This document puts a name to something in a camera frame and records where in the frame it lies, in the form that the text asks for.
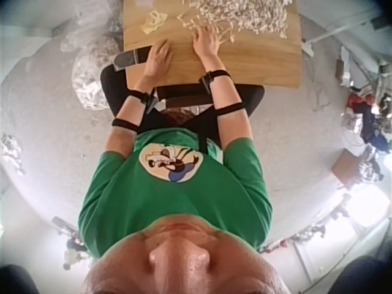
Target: table top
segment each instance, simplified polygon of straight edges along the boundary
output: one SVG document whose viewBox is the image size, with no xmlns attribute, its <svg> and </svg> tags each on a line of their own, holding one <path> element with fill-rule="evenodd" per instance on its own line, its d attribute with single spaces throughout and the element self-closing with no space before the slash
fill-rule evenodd
<svg viewBox="0 0 392 294">
<path fill-rule="evenodd" d="M 168 38 L 173 50 L 170 69 L 158 86 L 198 83 L 205 70 L 192 46 L 192 31 L 184 28 L 177 16 L 189 9 L 182 0 L 155 0 L 154 6 L 140 7 L 136 0 L 124 0 L 124 49 L 146 47 Z M 219 57 L 237 84 L 270 85 L 297 88 L 301 80 L 301 28 L 296 2 L 286 7 L 287 38 L 278 34 L 234 30 L 235 42 L 227 41 L 220 46 Z M 168 15 L 163 26 L 146 35 L 141 26 L 147 15 L 156 10 Z M 197 9 L 183 16 L 197 22 Z M 132 88 L 144 71 L 144 64 L 126 69 L 127 84 Z"/>
</svg>

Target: gray floor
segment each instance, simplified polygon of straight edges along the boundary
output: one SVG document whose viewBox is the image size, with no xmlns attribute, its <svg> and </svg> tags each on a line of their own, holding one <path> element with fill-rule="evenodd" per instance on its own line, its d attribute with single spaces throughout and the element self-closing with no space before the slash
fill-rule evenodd
<svg viewBox="0 0 392 294">
<path fill-rule="evenodd" d="M 301 22 L 303 37 L 323 32 Z M 28 203 L 44 219 L 58 216 L 76 225 L 113 117 L 109 110 L 82 108 L 70 78 L 76 53 L 62 53 L 60 42 L 57 37 L 21 60 L 4 80 L 2 131 L 22 145 L 26 175 L 6 169 Z M 291 236 L 329 213 L 340 186 L 330 172 L 334 161 L 343 148 L 355 154 L 363 149 L 359 137 L 341 128 L 347 89 L 334 78 L 339 44 L 328 38 L 314 49 L 315 58 L 303 59 L 300 88 L 267 87 L 251 117 L 274 206 L 269 240 Z"/>
</svg>

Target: green t-shirt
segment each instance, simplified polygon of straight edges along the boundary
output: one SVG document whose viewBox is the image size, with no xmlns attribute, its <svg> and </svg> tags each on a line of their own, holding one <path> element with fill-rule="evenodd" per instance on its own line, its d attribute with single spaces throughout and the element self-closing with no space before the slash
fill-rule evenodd
<svg viewBox="0 0 392 294">
<path fill-rule="evenodd" d="M 250 139 L 198 150 L 197 135 L 184 129 L 152 130 L 137 137 L 124 159 L 105 152 L 79 216 L 89 251 L 101 257 L 115 243 L 161 217 L 193 214 L 258 249 L 271 225 L 262 168 Z"/>
</svg>

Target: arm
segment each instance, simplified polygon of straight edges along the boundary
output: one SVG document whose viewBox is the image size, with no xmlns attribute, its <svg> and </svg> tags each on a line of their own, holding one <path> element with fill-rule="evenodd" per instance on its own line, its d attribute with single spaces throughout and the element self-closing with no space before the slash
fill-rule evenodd
<svg viewBox="0 0 392 294">
<path fill-rule="evenodd" d="M 149 52 L 143 76 L 136 83 L 134 90 L 150 93 L 157 82 L 165 76 L 173 53 L 170 44 L 162 40 L 152 47 Z M 128 121 L 136 126 L 141 124 L 145 105 L 136 97 L 129 96 L 121 107 L 116 118 Z M 105 151 L 114 151 L 127 158 L 134 150 L 137 133 L 122 127 L 113 127 L 106 143 Z"/>
<path fill-rule="evenodd" d="M 223 62 L 217 55 L 219 40 L 213 28 L 198 28 L 198 32 L 194 34 L 194 48 L 206 72 L 219 69 L 226 70 Z M 241 102 L 241 98 L 230 77 L 217 77 L 211 82 L 210 87 L 215 109 Z M 218 116 L 217 122 L 223 150 L 236 139 L 249 138 L 253 140 L 251 124 L 245 109 Z"/>
</svg>

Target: cartoon print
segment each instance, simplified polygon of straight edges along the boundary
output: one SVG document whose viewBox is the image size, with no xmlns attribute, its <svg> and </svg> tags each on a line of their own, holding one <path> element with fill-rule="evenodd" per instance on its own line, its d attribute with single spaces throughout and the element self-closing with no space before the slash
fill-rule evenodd
<svg viewBox="0 0 392 294">
<path fill-rule="evenodd" d="M 150 174 L 175 183 L 191 178 L 202 159 L 203 155 L 192 148 L 168 144 L 150 144 L 139 157 Z"/>
</svg>

